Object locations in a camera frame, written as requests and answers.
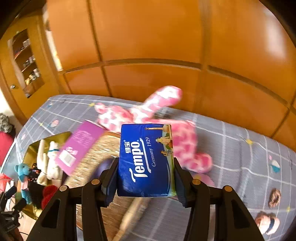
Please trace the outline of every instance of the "white wall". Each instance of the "white wall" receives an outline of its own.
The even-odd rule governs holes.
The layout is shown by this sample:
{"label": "white wall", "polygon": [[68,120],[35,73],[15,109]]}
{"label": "white wall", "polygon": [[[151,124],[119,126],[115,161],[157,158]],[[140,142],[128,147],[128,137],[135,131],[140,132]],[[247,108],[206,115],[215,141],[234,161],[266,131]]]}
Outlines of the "white wall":
{"label": "white wall", "polygon": [[13,114],[11,108],[9,107],[2,90],[0,89],[0,113],[3,113],[8,116],[10,123],[15,125],[16,134],[20,132],[22,129],[21,123],[17,120],[15,115]]}

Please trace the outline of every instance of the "wooden cabinet door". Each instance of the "wooden cabinet door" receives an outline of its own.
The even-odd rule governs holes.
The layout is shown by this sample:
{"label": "wooden cabinet door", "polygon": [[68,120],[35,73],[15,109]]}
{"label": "wooden cabinet door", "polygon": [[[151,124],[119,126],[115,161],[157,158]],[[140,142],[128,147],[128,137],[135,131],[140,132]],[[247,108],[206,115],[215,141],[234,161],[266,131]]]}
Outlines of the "wooden cabinet door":
{"label": "wooden cabinet door", "polygon": [[57,71],[49,53],[41,13],[19,19],[10,26],[0,40],[0,53],[6,89],[26,118],[49,97],[59,94]]}

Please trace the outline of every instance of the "red yarn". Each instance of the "red yarn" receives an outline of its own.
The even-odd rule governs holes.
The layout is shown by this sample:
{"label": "red yarn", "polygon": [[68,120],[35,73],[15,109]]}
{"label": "red yarn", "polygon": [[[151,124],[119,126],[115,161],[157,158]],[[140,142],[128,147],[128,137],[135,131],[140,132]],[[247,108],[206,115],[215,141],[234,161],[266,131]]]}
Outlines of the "red yarn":
{"label": "red yarn", "polygon": [[47,186],[43,189],[43,199],[41,201],[42,210],[45,209],[46,205],[49,203],[50,199],[53,197],[58,188],[54,185]]}

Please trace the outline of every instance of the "pink spotted giraffe plush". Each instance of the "pink spotted giraffe plush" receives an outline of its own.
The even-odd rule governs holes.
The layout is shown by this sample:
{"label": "pink spotted giraffe plush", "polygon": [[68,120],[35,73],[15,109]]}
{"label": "pink spotted giraffe plush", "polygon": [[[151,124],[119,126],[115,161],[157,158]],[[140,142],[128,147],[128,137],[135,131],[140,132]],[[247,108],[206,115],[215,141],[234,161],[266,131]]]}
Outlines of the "pink spotted giraffe plush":
{"label": "pink spotted giraffe plush", "polygon": [[197,135],[195,124],[188,120],[152,119],[153,115],[163,107],[177,104],[182,97],[182,90],[175,86],[165,86],[154,92],[140,106],[125,110],[120,106],[106,107],[102,103],[95,106],[100,114],[97,122],[106,129],[120,133],[122,124],[159,123],[171,124],[174,157],[183,168],[205,173],[211,170],[213,162],[210,155],[196,153]]}

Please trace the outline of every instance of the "gray plaid bedsheet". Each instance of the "gray plaid bedsheet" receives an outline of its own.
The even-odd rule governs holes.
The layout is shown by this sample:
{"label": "gray plaid bedsheet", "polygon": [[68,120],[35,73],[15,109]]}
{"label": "gray plaid bedsheet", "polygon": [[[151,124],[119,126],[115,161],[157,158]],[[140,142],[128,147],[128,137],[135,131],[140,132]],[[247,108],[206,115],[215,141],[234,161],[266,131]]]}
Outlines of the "gray plaid bedsheet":
{"label": "gray plaid bedsheet", "polygon": [[[96,121],[94,104],[120,105],[130,108],[137,102],[91,95],[58,95],[49,98],[28,120],[16,140],[17,158],[22,162],[28,145],[42,138],[65,131],[74,131],[85,119]],[[278,241],[289,228],[296,214],[296,153],[263,135],[202,115],[164,108],[160,118],[191,120],[198,134],[198,151],[212,156],[214,166],[208,175],[216,187],[232,186],[251,215],[264,211],[275,213],[280,226],[275,234],[264,234],[265,240]],[[276,160],[280,172],[275,173],[269,156]],[[268,208],[273,188],[282,193],[280,205]],[[189,209],[168,198],[154,198],[130,233],[128,240],[183,240]],[[213,238],[214,218],[211,215],[209,239]]]}

